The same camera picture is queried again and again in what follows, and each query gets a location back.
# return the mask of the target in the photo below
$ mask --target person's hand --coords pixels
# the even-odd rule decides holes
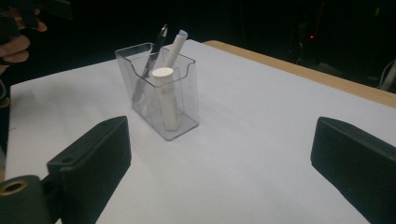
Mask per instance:
[[[35,14],[38,15],[40,13],[39,9],[35,9]],[[20,12],[16,9],[11,7],[8,14],[15,18],[15,21],[18,24],[19,29],[25,28],[23,19],[21,17]],[[47,25],[37,19],[38,27],[36,28],[38,32],[45,32],[47,31]],[[0,57],[5,62],[9,63],[22,63],[29,58],[29,53],[27,48],[30,45],[29,39],[24,36],[20,35],[17,37],[12,37],[9,42],[4,45],[0,46]],[[9,65],[0,64],[0,75],[3,74]]]

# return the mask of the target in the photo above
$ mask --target clear plastic container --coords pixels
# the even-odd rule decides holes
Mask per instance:
[[[159,81],[152,71],[163,67],[169,50],[151,54],[152,47],[146,43],[115,53],[132,108],[163,139],[171,141],[199,124],[195,60],[179,54],[172,67],[173,78]],[[155,64],[147,69],[150,60]]]

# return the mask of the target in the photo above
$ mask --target wooden table edge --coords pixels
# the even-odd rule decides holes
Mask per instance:
[[[340,77],[334,77],[316,70],[302,67],[294,63],[281,61],[279,59],[272,58],[248,49],[241,49],[217,40],[209,40],[204,42],[204,44],[215,49],[221,49],[231,54],[235,54],[237,56],[249,59],[257,63],[263,63],[276,69],[292,73],[299,77],[308,78],[310,80],[330,86],[337,90],[345,91],[362,97],[364,99],[396,108],[396,94],[394,93],[388,91],[381,91],[380,89],[376,89],[373,87],[364,86],[360,83],[349,81]]]

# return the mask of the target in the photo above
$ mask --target white tabletop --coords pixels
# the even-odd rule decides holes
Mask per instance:
[[[11,88],[6,177],[45,177],[47,161],[125,115],[132,166],[98,223],[367,223],[311,166],[316,122],[396,145],[396,109],[192,40],[181,53],[197,63],[197,128],[164,141],[132,110],[116,61],[42,77]]]

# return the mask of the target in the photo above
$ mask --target black pen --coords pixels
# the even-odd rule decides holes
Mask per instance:
[[[145,72],[143,73],[142,77],[149,77],[149,71],[154,67],[155,61],[158,58],[158,53],[160,52],[161,48],[163,47],[163,42],[165,41],[166,34],[168,33],[168,25],[161,29],[160,33],[155,40],[154,46],[150,52],[150,56],[148,58],[148,62],[146,63]]]

